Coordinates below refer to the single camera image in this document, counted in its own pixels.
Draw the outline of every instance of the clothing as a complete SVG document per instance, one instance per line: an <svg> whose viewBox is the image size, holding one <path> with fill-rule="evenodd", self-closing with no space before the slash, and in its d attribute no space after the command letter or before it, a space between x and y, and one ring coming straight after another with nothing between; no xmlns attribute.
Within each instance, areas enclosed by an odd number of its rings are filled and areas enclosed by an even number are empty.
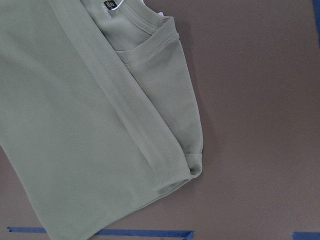
<svg viewBox="0 0 320 240"><path fill-rule="evenodd" d="M103 4L0 2L0 144L52 240L87 240L202 172L174 18Z"/></svg>

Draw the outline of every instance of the clothing label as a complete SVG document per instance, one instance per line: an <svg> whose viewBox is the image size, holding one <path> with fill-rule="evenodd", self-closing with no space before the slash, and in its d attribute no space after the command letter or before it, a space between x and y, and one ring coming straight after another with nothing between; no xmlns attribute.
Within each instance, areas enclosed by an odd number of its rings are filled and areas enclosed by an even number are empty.
<svg viewBox="0 0 320 240"><path fill-rule="evenodd" d="M117 4L115 3L115 1L111 1L111 0L105 1L105 2L104 2L104 5L105 5L109 10L114 9L114 8L117 6Z"/></svg>

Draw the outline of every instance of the sage green garment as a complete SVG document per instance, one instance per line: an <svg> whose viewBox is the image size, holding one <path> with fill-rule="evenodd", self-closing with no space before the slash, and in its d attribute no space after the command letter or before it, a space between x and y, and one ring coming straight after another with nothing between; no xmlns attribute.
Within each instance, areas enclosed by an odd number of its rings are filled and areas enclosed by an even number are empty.
<svg viewBox="0 0 320 240"><path fill-rule="evenodd" d="M199 176L174 18L141 0L0 0L0 144L52 240L87 240Z"/></svg>

